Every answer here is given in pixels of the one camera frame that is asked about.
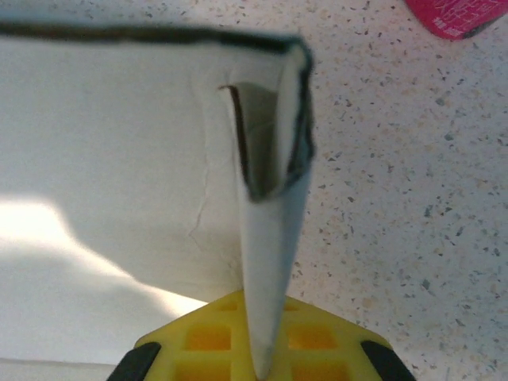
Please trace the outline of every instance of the pink object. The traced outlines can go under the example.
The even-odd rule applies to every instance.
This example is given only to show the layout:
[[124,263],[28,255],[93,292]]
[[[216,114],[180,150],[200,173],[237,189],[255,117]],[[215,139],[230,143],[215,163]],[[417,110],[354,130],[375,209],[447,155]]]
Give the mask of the pink object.
[[406,0],[430,32],[448,40],[473,37],[508,11],[508,0]]

